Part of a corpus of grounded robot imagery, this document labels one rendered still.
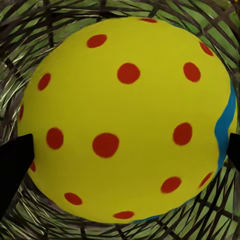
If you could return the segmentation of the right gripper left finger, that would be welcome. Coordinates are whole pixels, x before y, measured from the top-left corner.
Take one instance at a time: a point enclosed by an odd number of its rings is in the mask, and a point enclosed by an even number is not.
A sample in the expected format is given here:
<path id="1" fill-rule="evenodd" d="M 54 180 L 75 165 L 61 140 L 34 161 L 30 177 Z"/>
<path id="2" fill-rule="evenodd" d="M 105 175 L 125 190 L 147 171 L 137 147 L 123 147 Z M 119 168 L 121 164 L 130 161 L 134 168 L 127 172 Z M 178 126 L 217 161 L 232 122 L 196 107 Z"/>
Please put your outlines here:
<path id="1" fill-rule="evenodd" d="M 0 146 L 0 222 L 34 158 L 32 133 Z"/>

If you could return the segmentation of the wicker basket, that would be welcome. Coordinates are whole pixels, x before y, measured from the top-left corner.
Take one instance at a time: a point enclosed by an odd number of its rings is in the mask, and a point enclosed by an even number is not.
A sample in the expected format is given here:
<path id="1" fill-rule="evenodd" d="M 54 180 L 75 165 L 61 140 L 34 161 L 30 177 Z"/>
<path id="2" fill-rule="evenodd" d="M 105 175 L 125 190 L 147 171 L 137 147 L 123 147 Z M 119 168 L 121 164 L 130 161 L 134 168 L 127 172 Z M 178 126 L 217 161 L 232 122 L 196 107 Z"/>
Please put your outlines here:
<path id="1" fill-rule="evenodd" d="M 237 41 L 240 45 L 240 29 L 229 18 L 229 15 L 232 12 L 236 12 L 236 14 L 240 18 L 240 0 L 224 0 L 225 2 L 227 2 L 230 5 L 227 10 L 225 10 L 224 7 L 219 6 L 214 0 L 198 0 L 202 3 L 204 3 L 205 5 L 210 6 L 218 14 L 218 17 L 216 17 L 216 18 L 207 14 L 199 6 L 197 6 L 197 4 L 195 4 L 192 0 L 188 0 L 188 1 L 193 6 L 190 6 L 179 0 L 170 0 L 182 11 L 182 13 L 185 16 L 183 16 L 180 13 L 178 13 L 177 11 L 173 10 L 166 3 L 166 0 L 114 0 L 114 1 L 118 1 L 118 2 L 124 3 L 126 5 L 135 7 L 135 8 L 138 8 L 138 7 L 128 4 L 128 3 L 125 3 L 123 1 L 136 1 L 136 2 L 140 2 L 140 3 L 149 4 L 149 5 L 153 6 L 153 10 L 145 10 L 142 8 L 134 9 L 134 8 L 106 6 L 106 1 L 108 1 L 108 0 L 100 0 L 100 6 L 95 6 L 97 4 L 93 4 L 90 6 L 72 6 L 76 3 L 79 3 L 84 0 L 78 0 L 78 1 L 68 4 L 68 5 L 58 6 L 60 3 L 63 3 L 67 0 L 60 0 L 59 2 L 54 3 L 54 4 L 50 4 L 50 0 L 43 0 L 43 6 L 38 6 L 35 10 L 31 10 L 37 3 L 36 2 L 30 8 L 28 8 L 24 13 L 11 17 L 11 15 L 15 11 L 17 11 L 18 8 L 20 8 L 27 1 L 28 0 L 0 0 L 0 12 L 5 7 L 14 4 L 12 6 L 12 8 L 10 8 L 0 19 L 0 44 L 5 41 L 5 43 L 0 47 L 0 66 L 4 63 L 3 68 L 1 70 L 1 74 L 0 74 L 0 96 L 3 93 L 4 88 L 8 84 L 6 93 L 3 97 L 4 99 L 2 98 L 3 104 L 2 104 L 2 107 L 0 108 L 0 113 L 1 113 L 3 107 L 8 102 L 6 110 L 0 116 L 0 146 L 7 143 L 8 141 L 18 137 L 18 124 L 17 123 L 18 123 L 18 118 L 19 118 L 19 113 L 20 113 L 19 112 L 20 105 L 21 105 L 21 102 L 23 99 L 25 89 L 27 88 L 27 85 L 33 74 L 31 74 L 30 76 L 25 76 L 25 78 L 23 78 L 23 75 L 27 72 L 27 70 L 29 68 L 32 68 L 37 64 L 40 64 L 42 62 L 42 60 L 50 53 L 50 51 L 62 42 L 62 41 L 60 41 L 60 42 L 54 43 L 55 37 L 54 37 L 53 32 L 56 32 L 57 30 L 65 27 L 65 26 L 71 25 L 71 24 L 73 24 L 77 21 L 80 21 L 82 19 L 85 19 L 85 18 L 96 18 L 96 23 L 98 23 L 98 22 L 103 21 L 104 19 L 138 17 L 138 16 L 132 16 L 132 15 L 126 14 L 124 12 L 150 12 L 150 14 L 147 16 L 147 18 L 153 19 L 153 17 L 157 13 L 157 11 L 162 10 L 164 12 L 167 12 L 167 13 L 177 17 L 184 24 L 184 26 L 187 29 L 185 29 L 179 22 L 170 20 L 170 19 L 164 17 L 166 20 L 170 21 L 172 24 L 174 24 L 176 26 L 184 28 L 185 30 L 187 30 L 189 32 L 192 32 L 192 31 L 183 22 L 183 20 L 188 23 L 193 24 L 199 30 L 199 32 L 196 33 L 195 36 L 200 39 L 200 37 L 202 35 L 204 35 L 211 42 L 213 48 L 216 50 L 216 52 L 214 52 L 214 53 L 216 53 L 218 58 L 221 60 L 221 62 L 223 63 L 224 67 L 226 68 L 226 70 L 231 78 L 231 82 L 232 82 L 232 85 L 234 88 L 234 92 L 236 95 L 236 101 L 237 101 L 237 121 L 239 122 L 239 126 L 240 126 L 240 106 L 239 106 L 238 93 L 237 93 L 237 89 L 240 92 L 240 86 L 234 75 L 235 73 L 240 72 L 240 63 L 238 63 L 236 61 L 234 55 L 232 57 L 227 52 L 227 50 L 225 50 L 216 41 L 216 39 L 213 38 L 208 33 L 208 31 L 212 27 L 214 27 L 224 38 L 230 52 L 232 53 L 227 41 L 240 53 L 240 48 L 233 42 L 233 40 L 218 25 L 218 23 L 220 21 L 224 20 L 224 22 L 230 27 L 231 31 L 233 32 L 235 38 L 237 39 Z M 192 18 L 192 16 L 190 16 L 183 8 L 181 8 L 180 5 L 200 13 L 202 16 L 204 16 L 206 18 L 206 20 L 209 22 L 209 24 L 207 24 L 205 27 L 202 27 L 198 22 L 196 22 Z M 54 13 L 61 9 L 69 9 L 72 11 L 67 12 L 67 13 Z M 41 12 L 43 10 L 44 10 L 44 13 L 42 13 L 40 15 L 36 15 L 38 12 Z M 79 13 L 83 10 L 89 10 L 89 12 Z M 126 14 L 127 16 L 115 15 L 112 12 L 121 12 L 121 13 Z M 29 21 L 35 20 L 37 18 L 40 18 L 40 19 L 36 22 L 35 25 L 24 28 L 28 24 Z M 45 21 L 41 22 L 41 20 L 43 18 L 45 18 Z M 57 22 L 64 18 L 73 18 L 73 19 L 66 21 L 62 24 L 53 25 L 54 22 Z M 13 31 L 13 29 L 18 25 L 21 25 L 21 26 L 17 29 L 17 31 L 14 32 L 13 34 L 10 34 Z M 45 27 L 45 26 L 47 26 L 46 30 L 41 31 L 41 32 L 39 31 L 37 34 L 30 36 L 31 33 L 35 29 L 40 28 L 40 27 Z M 16 36 L 18 36 L 22 33 L 25 33 L 25 34 L 20 38 L 19 41 L 10 43 Z M 48 35 L 48 37 L 43 40 L 40 40 L 45 35 Z M 12 55 L 20 46 L 25 45 L 25 44 L 28 45 L 31 41 L 34 41 L 38 38 L 40 38 L 39 41 L 37 41 L 34 45 L 31 45 L 27 48 L 24 47 L 20 52 Z M 47 39 L 49 39 L 49 43 L 47 43 L 45 46 L 43 46 L 35 51 L 32 51 L 33 48 L 37 44 L 39 44 Z M 26 55 L 17 58 L 21 52 L 24 52 L 25 50 L 27 50 L 29 48 L 31 48 L 31 49 L 27 52 Z M 29 58 L 28 60 L 24 61 L 26 59 L 26 57 L 28 57 L 31 54 L 34 54 L 35 52 L 39 51 L 40 49 L 42 49 L 40 54 L 33 56 L 33 57 Z M 227 57 L 229 57 L 237 65 L 236 69 L 233 69 L 231 66 L 229 66 L 225 62 L 225 60 L 221 56 L 218 49 L 221 52 L 223 52 Z M 3 80 L 3 82 L 1 82 L 4 72 L 7 68 L 8 68 L 8 70 L 7 70 L 6 78 Z M 14 76 L 17 77 L 17 80 L 10 88 Z M 8 98 L 8 100 L 5 101 L 7 98 L 8 92 L 14 87 L 14 85 L 17 82 L 18 83 L 20 82 L 20 84 L 17 86 L 15 91 Z M 0 102 L 2 101 L 2 99 L 0 99 Z M 122 228 L 126 229 L 129 225 L 132 225 L 134 222 L 133 223 L 125 223 L 125 224 L 113 223 L 113 224 L 107 225 L 105 223 L 89 221 L 89 220 L 87 221 L 87 219 L 85 219 L 85 218 L 81 218 L 81 217 L 75 216 L 73 214 L 70 214 L 70 213 L 66 212 L 65 210 L 61 209 L 60 207 L 58 207 L 57 205 L 55 205 L 53 202 L 51 202 L 37 188 L 37 186 L 34 184 L 33 180 L 31 179 L 30 175 L 28 174 L 28 172 L 26 172 L 19 188 L 17 189 L 17 191 L 13 197 L 13 200 L 11 201 L 10 205 L 8 206 L 8 208 L 0 222 L 0 240 L 5 240 L 1 234 L 6 235 L 13 240 L 50 240 L 50 239 L 99 240 L 99 239 L 94 239 L 96 237 L 107 238 L 105 240 L 108 240 L 110 238 L 121 238 L 119 240 L 128 240 L 127 238 L 130 237 L 130 239 L 132 239 L 132 237 L 134 237 L 137 233 L 142 232 L 146 229 L 150 229 L 150 228 L 153 229 L 155 226 L 158 226 L 158 225 L 160 225 L 160 228 L 154 234 L 144 236 L 141 238 L 137 238 L 135 240 L 163 240 L 168 237 L 173 237 L 174 240 L 188 240 L 189 237 L 199 228 L 199 226 L 201 224 L 202 224 L 202 227 L 196 237 L 196 240 L 201 240 L 209 228 L 210 228 L 210 230 L 208 232 L 208 236 L 207 236 L 206 240 L 214 240 L 215 237 L 219 234 L 219 232 L 223 229 L 225 224 L 228 222 L 229 219 L 230 219 L 230 222 L 220 240 L 225 239 L 225 236 L 228 232 L 228 228 L 231 225 L 232 220 L 237 222 L 238 225 L 236 227 L 235 232 L 233 232 L 226 240 L 237 240 L 237 238 L 240 234 L 240 217 L 236 216 L 235 212 L 236 212 L 237 206 L 240 202 L 240 173 L 229 157 L 227 157 L 227 161 L 224 162 L 223 167 L 226 167 L 226 173 L 223 177 L 223 180 L 222 180 L 220 186 L 219 186 L 219 183 L 220 183 L 221 169 L 216 174 L 216 177 L 214 177 L 213 180 L 211 180 L 210 183 L 207 185 L 207 191 L 206 191 L 204 198 L 203 199 L 200 198 L 201 192 L 202 192 L 201 191 L 199 194 L 197 194 L 197 196 L 195 196 L 193 198 L 193 200 L 194 200 L 193 206 L 190 209 L 188 209 L 185 213 L 184 213 L 184 210 L 187 206 L 187 203 L 182 205 L 180 208 L 176 208 L 174 214 L 165 223 L 162 223 L 161 221 L 165 220 L 166 215 L 169 212 L 167 212 L 160 220 L 159 220 L 159 217 L 155 217 L 152 219 L 148 219 L 145 222 L 140 221 L 132 229 L 124 231 L 124 232 L 121 229 Z M 228 176 L 229 176 L 231 168 L 235 168 L 234 178 L 227 190 L 227 181 L 228 181 Z M 213 187 L 215 186 L 216 181 L 217 181 L 216 196 L 215 196 L 213 202 L 209 203 L 207 201 L 207 199 L 208 199 Z M 232 211 L 232 213 L 230 213 L 230 212 L 224 210 L 224 208 L 226 206 L 226 203 L 227 203 L 227 200 L 229 197 L 229 193 L 232 189 L 233 182 L 234 182 L 233 211 Z M 223 186 L 224 186 L 223 201 L 220 204 L 220 207 L 218 207 L 217 200 L 220 196 Z M 38 208 L 39 211 L 37 209 L 33 208 L 32 206 L 30 206 L 30 204 L 27 201 L 26 201 L 27 204 L 25 202 L 23 202 L 23 200 L 21 198 L 24 198 L 24 200 L 29 200 L 30 202 L 32 202 Z M 15 208 L 17 203 L 20 203 L 20 205 L 23 207 L 23 209 L 28 214 L 27 217 L 29 217 L 33 221 L 33 223 L 22 217 L 22 215 L 19 213 L 19 210 L 17 210 Z M 193 212 L 193 209 L 195 208 L 197 203 L 200 203 L 200 206 L 198 208 L 198 212 L 196 213 L 196 217 L 195 217 L 192 229 L 183 238 L 181 238 L 181 236 L 179 237 L 179 234 L 181 232 L 183 233 L 184 228 L 191 221 L 190 220 L 188 222 L 188 220 Z M 204 206 L 209 207 L 209 211 L 196 223 Z M 33 212 L 31 212 L 28 209 L 28 207 L 30 207 L 33 210 Z M 181 211 L 181 214 L 180 214 L 180 217 L 178 218 L 178 220 L 174 224 L 172 224 L 171 227 L 169 227 L 169 225 L 167 226 L 167 224 L 169 222 L 171 222 L 173 217 L 181 210 L 182 207 L 183 207 L 183 209 Z M 37 213 L 34 210 L 40 212 L 44 218 L 37 215 Z M 190 211 L 190 213 L 189 213 L 189 216 L 188 216 L 188 219 L 186 221 L 184 228 L 179 232 L 179 234 L 175 234 L 173 229 L 174 230 L 176 229 L 177 224 L 183 219 L 183 217 L 189 211 Z M 208 219 L 213 211 L 217 212 L 216 216 L 215 216 L 214 220 L 204 230 L 206 224 L 208 223 Z M 57 220 L 58 223 L 61 223 L 67 227 L 75 227 L 75 228 L 79 229 L 81 231 L 81 234 L 68 233 L 64 229 L 70 229 L 70 228 L 57 226 L 54 223 L 50 222 L 51 215 L 55 216 L 56 219 L 60 219 L 60 221 Z M 229 219 L 212 236 L 221 215 L 224 215 Z M 70 218 L 67 218 L 66 216 L 72 216 L 75 219 L 70 219 Z M 46 220 L 48 222 L 48 224 L 43 223 L 43 221 L 40 218 Z M 144 229 L 148 224 L 155 222 L 155 221 L 157 222 L 156 225 Z M 36 232 L 27 223 L 30 223 L 31 225 L 38 228 L 39 231 L 41 232 L 41 234 Z M 110 230 L 102 230 L 102 229 L 105 229 L 108 227 L 114 227 L 114 228 L 110 229 Z M 50 228 L 60 229 L 64 233 L 56 232 Z M 129 234 L 132 230 L 135 230 L 136 228 L 139 228 L 139 230 L 135 234 L 127 236 L 127 234 Z M 87 230 L 87 229 L 92 229 L 92 230 L 95 230 L 98 232 L 102 232 L 102 234 L 99 234 L 99 235 L 85 234 L 85 230 Z M 155 237 L 158 233 L 163 232 L 163 231 L 165 231 L 165 232 L 159 238 L 153 239 L 153 237 Z M 119 233 L 119 234 L 117 234 L 115 236 L 105 235 L 108 233 Z M 54 237 L 48 237 L 48 234 L 50 234 Z M 92 236 L 92 238 L 86 238 L 86 236 Z"/>

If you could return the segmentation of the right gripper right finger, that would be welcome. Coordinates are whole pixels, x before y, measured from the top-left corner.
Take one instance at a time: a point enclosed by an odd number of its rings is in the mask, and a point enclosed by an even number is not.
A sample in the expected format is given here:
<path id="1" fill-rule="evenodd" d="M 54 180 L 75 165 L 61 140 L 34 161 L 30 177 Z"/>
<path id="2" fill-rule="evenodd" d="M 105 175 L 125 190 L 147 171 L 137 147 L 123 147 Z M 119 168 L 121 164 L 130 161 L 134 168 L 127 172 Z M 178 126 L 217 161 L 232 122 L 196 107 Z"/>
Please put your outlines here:
<path id="1" fill-rule="evenodd" d="M 229 146 L 226 154 L 240 173 L 240 134 L 230 134 Z"/>

